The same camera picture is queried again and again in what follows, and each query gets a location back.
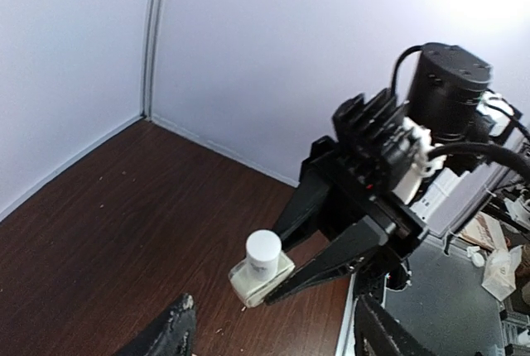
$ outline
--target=white bottle cap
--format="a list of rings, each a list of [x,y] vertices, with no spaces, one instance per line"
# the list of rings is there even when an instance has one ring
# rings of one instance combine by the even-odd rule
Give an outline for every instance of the white bottle cap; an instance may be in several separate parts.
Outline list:
[[[528,346],[530,344],[530,338],[528,338],[528,330],[524,330],[517,336],[517,342],[519,345]]]
[[[475,253],[471,256],[471,261],[476,267],[483,267],[486,264],[486,260],[482,254]]]
[[[248,273],[259,281],[276,276],[282,240],[271,230],[257,230],[247,238]]]

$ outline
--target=white connector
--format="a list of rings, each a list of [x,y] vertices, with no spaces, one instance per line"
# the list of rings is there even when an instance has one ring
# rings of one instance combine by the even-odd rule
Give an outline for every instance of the white connector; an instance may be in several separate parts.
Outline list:
[[[492,91],[484,92],[479,106],[477,106],[477,110],[483,115],[490,116],[492,118],[494,121],[494,126],[491,128],[491,130],[489,130],[489,135],[491,137],[498,137],[509,125],[510,119],[502,112],[492,109],[488,105],[502,109],[509,115],[513,115],[514,111],[508,103],[504,102],[501,94],[496,94]]]
[[[404,118],[403,127],[406,130],[412,129],[412,135],[419,140],[420,146],[407,174],[393,190],[393,193],[403,203],[409,204],[420,188],[423,179],[433,176],[436,171],[443,168],[446,156],[440,156],[429,161],[427,154],[434,149],[434,146],[431,145],[431,130],[417,125],[410,118]]]
[[[458,176],[448,168],[444,168],[422,198],[412,205],[411,210],[423,221],[427,222],[468,174],[469,172],[465,172],[462,176]]]

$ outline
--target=white baseboard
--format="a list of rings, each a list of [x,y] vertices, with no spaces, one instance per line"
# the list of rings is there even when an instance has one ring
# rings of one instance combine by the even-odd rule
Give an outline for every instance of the white baseboard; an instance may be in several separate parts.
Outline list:
[[[165,128],[168,131],[174,132],[177,135],[180,135],[183,138],[189,139],[190,141],[197,143],[201,145],[202,147],[206,147],[214,152],[219,153],[220,155],[226,156],[229,159],[236,160],[237,162],[250,167],[256,171],[259,171],[266,176],[270,176],[274,178],[275,180],[279,180],[280,182],[283,182],[284,184],[288,184],[290,186],[297,187],[298,181],[293,180],[291,178],[287,178],[286,176],[282,176],[278,174],[275,171],[269,170],[268,168],[265,168],[258,163],[254,161],[250,161],[244,156],[239,155],[237,152],[228,149],[227,147],[224,147],[222,145],[219,145],[218,143],[212,142],[208,139],[205,139],[203,137],[198,136],[197,134],[194,134],[191,131],[186,130],[185,128],[182,128],[176,124],[174,124],[172,121],[167,120],[165,118],[161,118],[160,116],[153,114],[152,115],[152,122],[155,123],[157,126],[160,126],[162,128]]]
[[[125,123],[119,125],[116,127],[113,131],[107,133],[103,137],[101,137],[96,142],[92,143],[85,149],[83,149],[81,152],[77,153],[75,156],[71,157],[69,160],[67,160],[65,163],[61,164],[59,167],[57,167],[55,170],[53,170],[49,175],[45,176],[41,180],[39,180],[36,184],[34,184],[26,193],[24,193],[22,196],[20,196],[18,199],[16,199],[13,203],[11,203],[6,209],[3,211],[0,211],[0,223],[10,214],[12,213],[16,208],[18,208],[22,203],[24,203],[26,200],[28,200],[30,197],[32,197],[42,186],[46,185],[48,182],[53,180],[55,177],[57,177],[61,172],[72,166],[74,163],[79,161],[81,158],[85,157],[89,153],[91,153],[96,147],[101,145],[102,143],[106,142],[110,138],[112,138],[114,135],[118,134],[119,132],[123,131],[125,128],[129,127],[131,124],[134,124],[138,120],[141,120],[142,118],[140,116],[136,116],[135,118],[131,118],[127,120]]]

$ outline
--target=white bottle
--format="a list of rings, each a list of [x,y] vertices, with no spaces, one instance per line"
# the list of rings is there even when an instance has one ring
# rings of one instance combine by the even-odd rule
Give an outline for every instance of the white bottle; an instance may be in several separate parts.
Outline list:
[[[246,249],[247,257],[232,268],[229,280],[239,299],[253,308],[289,277],[295,264],[282,251],[280,238],[270,230],[252,233]]]
[[[271,230],[257,230],[247,238],[248,274],[259,281],[271,280],[278,272],[282,240]]]

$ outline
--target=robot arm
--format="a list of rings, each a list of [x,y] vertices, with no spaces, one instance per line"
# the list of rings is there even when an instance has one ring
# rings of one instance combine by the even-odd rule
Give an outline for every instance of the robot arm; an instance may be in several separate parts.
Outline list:
[[[398,66],[413,52],[421,54],[400,104]],[[414,210],[429,207],[429,200],[437,207],[449,193],[432,186],[446,182],[444,172],[459,178],[489,158],[505,162],[498,154],[507,150],[490,144],[502,149],[513,130],[507,116],[520,112],[489,90],[490,70],[458,46],[428,43],[399,58],[389,89],[369,101],[359,94],[339,106],[333,115],[336,140],[313,142],[300,184],[272,229],[285,252],[316,231],[330,243],[287,279],[269,283],[261,291],[263,301],[272,304],[352,273],[357,295],[381,293],[381,279],[427,235],[425,215]],[[518,169],[530,179],[526,163]]]

